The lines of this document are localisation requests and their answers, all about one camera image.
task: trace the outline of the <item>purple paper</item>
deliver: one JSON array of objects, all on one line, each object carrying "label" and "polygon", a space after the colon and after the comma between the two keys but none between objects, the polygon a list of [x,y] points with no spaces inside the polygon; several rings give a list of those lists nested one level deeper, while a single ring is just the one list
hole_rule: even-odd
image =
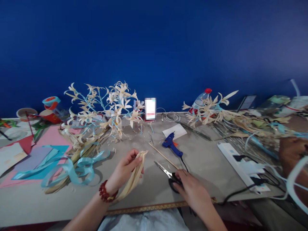
[{"label": "purple paper", "polygon": [[37,147],[32,149],[29,156],[15,166],[14,171],[28,171],[35,169],[52,149],[52,147]]}]

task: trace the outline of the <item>red cup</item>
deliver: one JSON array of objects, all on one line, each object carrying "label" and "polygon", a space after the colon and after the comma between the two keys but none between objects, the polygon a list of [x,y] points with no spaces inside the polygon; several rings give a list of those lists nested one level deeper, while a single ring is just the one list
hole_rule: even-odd
[{"label": "red cup", "polygon": [[52,110],[44,110],[39,115],[53,124],[58,124],[61,122],[59,117],[57,117]]}]

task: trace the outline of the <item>red bottle cap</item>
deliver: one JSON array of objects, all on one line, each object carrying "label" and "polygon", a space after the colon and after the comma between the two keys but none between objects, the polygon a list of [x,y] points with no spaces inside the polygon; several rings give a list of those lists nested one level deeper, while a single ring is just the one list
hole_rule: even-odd
[{"label": "red bottle cap", "polygon": [[205,93],[207,93],[207,94],[209,94],[209,93],[211,93],[212,92],[212,89],[211,88],[207,88],[207,89],[205,89],[205,91],[204,91]]}]

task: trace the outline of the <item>phone screen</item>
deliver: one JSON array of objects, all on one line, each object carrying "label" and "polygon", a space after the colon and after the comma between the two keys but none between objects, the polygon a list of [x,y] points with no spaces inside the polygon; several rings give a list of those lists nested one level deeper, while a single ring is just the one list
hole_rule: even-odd
[{"label": "phone screen", "polygon": [[145,98],[145,119],[155,120],[156,98]]}]

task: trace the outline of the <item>hand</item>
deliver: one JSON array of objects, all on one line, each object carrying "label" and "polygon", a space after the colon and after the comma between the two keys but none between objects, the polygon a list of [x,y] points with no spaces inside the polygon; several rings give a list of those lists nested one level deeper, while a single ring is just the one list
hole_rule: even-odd
[{"label": "hand", "polygon": [[113,195],[130,178],[134,168],[136,168],[142,161],[141,157],[135,159],[138,153],[139,151],[137,149],[132,149],[127,153],[125,157],[120,160],[113,174],[105,185],[107,193]]},{"label": "hand", "polygon": [[279,156],[283,159],[299,161],[301,154],[308,150],[308,140],[289,137],[280,140]]},{"label": "hand", "polygon": [[181,179],[184,188],[177,183],[173,183],[174,187],[196,213],[202,213],[206,206],[213,205],[209,193],[195,177],[184,169],[178,170],[175,176]]}]

